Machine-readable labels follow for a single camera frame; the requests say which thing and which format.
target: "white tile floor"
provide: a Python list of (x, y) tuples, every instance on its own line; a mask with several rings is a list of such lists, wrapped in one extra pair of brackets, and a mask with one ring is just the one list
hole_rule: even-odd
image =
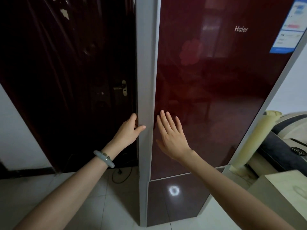
[[(112, 172), (113, 170), (107, 170), (102, 176), (65, 229), (143, 229), (137, 224), (139, 222), (138, 168), (134, 167), (130, 177), (122, 184), (112, 182)], [(123, 174), (114, 174), (114, 180), (120, 181), (129, 172), (130, 168), (124, 168)], [(0, 230), (12, 229), (39, 201), (72, 174), (0, 180)], [(213, 198), (205, 211), (198, 217), (152, 226), (147, 229), (240, 230)]]

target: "blue label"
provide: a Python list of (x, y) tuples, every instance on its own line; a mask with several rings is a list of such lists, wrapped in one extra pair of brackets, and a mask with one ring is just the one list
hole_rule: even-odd
[(293, 52), (307, 28), (307, 0), (294, 0), (270, 53)]

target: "door lock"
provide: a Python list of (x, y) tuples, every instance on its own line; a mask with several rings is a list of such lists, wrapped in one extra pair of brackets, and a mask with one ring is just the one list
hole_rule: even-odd
[(122, 83), (117, 86), (117, 87), (113, 87), (114, 90), (117, 90), (117, 89), (122, 89), (122, 92), (124, 94), (124, 96), (127, 96), (128, 93), (127, 93), (127, 83), (125, 80), (122, 81)]

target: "dark brown door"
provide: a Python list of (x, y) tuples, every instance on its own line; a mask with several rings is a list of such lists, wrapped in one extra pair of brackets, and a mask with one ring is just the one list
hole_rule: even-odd
[[(0, 82), (59, 170), (83, 166), (135, 111), (132, 3), (2, 0)], [(136, 162), (134, 144), (115, 164)]]

